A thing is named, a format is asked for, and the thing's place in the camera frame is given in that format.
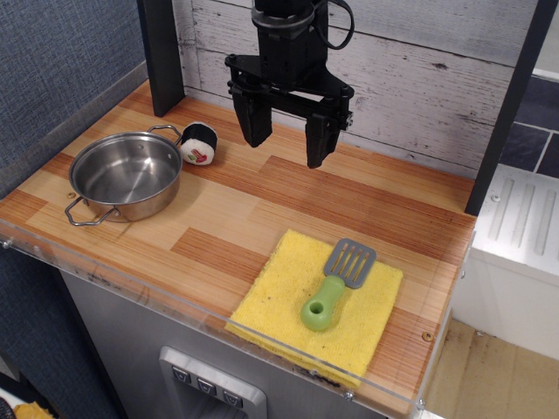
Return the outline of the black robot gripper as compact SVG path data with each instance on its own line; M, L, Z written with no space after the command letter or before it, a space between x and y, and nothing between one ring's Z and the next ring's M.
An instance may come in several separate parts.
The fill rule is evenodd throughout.
M327 69L328 50L345 48L355 31L339 45L328 40L327 15L274 17L254 15L259 54L230 54L225 65L234 110L245 141L256 148L273 132L274 108L307 118L307 166L318 168L335 151L340 131L351 125L353 89Z

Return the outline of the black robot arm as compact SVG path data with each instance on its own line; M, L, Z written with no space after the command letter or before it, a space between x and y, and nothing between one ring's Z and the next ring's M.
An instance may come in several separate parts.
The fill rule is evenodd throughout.
M228 55L229 93L246 142L253 148L273 132L272 111L306 121L307 165L318 168L349 128L354 89L328 69L328 2L256 1L255 56Z

